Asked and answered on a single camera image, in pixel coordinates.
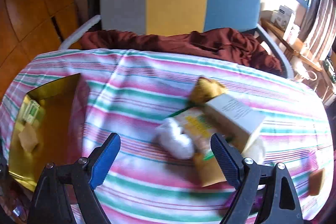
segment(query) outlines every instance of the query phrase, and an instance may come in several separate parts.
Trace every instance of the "cardboard box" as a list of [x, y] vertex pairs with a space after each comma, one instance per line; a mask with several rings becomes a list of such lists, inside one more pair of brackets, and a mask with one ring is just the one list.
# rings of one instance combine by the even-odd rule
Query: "cardboard box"
[[222, 94], [205, 103], [204, 112], [233, 134], [232, 144], [243, 152], [259, 136], [265, 116], [235, 98]]
[[280, 5], [278, 11], [274, 11], [271, 17], [271, 22], [277, 25], [282, 30], [289, 30], [292, 28], [295, 20], [295, 12], [287, 6]]
[[[72, 164], [81, 157], [89, 92], [78, 73], [46, 83], [25, 95], [9, 149], [9, 173], [17, 182], [34, 191], [46, 163]], [[32, 100], [39, 107], [28, 120], [25, 112]], [[32, 127], [29, 134], [36, 135], [33, 144], [19, 137], [25, 133], [28, 122]]]

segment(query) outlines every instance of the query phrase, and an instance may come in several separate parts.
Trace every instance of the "brown blanket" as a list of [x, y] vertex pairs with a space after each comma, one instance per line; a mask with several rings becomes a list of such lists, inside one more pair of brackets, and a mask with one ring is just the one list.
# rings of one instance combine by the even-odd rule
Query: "brown blanket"
[[193, 31], [171, 37], [103, 30], [87, 32], [79, 42], [84, 50], [109, 48], [172, 52], [226, 60], [276, 75], [281, 75], [282, 71], [279, 60], [268, 55], [253, 35], [241, 34], [231, 28], [204, 33]]

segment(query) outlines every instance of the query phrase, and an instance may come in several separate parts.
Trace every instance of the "pink and green striped fabric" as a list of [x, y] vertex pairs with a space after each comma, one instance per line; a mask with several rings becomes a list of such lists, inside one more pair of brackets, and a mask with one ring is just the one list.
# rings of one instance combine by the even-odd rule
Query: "pink and green striped fabric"
[[[26, 92], [81, 73], [90, 87], [83, 156], [111, 132], [120, 152], [95, 193], [112, 223], [219, 223], [233, 188], [201, 188], [192, 161], [177, 160], [156, 141], [162, 119], [185, 107], [200, 75], [226, 85], [230, 94], [267, 116], [261, 136], [265, 164], [283, 162], [299, 195], [303, 216], [324, 205], [333, 179], [333, 145], [317, 95], [303, 84], [259, 70], [196, 56], [135, 50], [66, 50], [38, 55], [9, 86], [0, 106], [3, 151], [8, 159], [14, 120]], [[326, 168], [321, 194], [308, 196], [308, 155]], [[76, 206], [73, 210], [80, 218]], [[248, 223], [253, 223], [251, 215]]]

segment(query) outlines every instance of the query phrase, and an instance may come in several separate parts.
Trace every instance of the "curtain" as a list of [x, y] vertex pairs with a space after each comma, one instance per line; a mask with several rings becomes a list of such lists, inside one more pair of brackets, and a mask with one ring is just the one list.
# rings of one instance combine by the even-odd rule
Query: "curtain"
[[336, 35], [336, 6], [333, 0], [320, 0], [314, 24], [305, 40], [312, 59], [325, 60]]
[[303, 17], [298, 38], [305, 41], [313, 28], [317, 12], [320, 6], [320, 0], [309, 0], [307, 11]]

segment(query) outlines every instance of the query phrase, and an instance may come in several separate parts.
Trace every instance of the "gold gift box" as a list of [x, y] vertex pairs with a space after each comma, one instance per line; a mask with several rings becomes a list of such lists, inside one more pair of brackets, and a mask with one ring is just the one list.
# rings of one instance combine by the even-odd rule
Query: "gold gift box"
[[[25, 95], [9, 149], [9, 173], [17, 182], [34, 191], [46, 163], [72, 164], [81, 157], [88, 95], [89, 87], [79, 73], [46, 83]], [[31, 100], [40, 105], [31, 123], [38, 144], [27, 152], [18, 135], [25, 128], [25, 110]]]

